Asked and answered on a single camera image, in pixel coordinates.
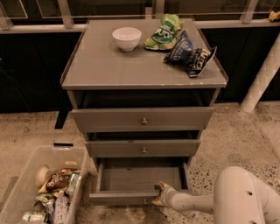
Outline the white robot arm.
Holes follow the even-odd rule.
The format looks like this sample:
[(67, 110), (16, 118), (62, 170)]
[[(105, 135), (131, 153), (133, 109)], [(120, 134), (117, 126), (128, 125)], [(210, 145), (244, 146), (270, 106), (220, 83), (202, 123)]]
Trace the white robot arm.
[(153, 203), (185, 217), (192, 211), (212, 214), (214, 224), (280, 224), (280, 195), (238, 166), (223, 169), (208, 195), (178, 192), (162, 182)]

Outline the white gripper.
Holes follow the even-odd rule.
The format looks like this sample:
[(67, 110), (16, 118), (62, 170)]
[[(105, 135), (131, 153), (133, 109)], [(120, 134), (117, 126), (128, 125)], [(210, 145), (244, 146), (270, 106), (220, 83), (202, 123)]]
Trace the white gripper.
[(175, 207), (175, 196), (179, 193), (177, 190), (172, 188), (172, 186), (167, 185), (165, 182), (160, 181), (158, 184), (154, 185), (155, 190), (162, 191), (159, 196), (157, 196), (152, 203), (160, 207)]

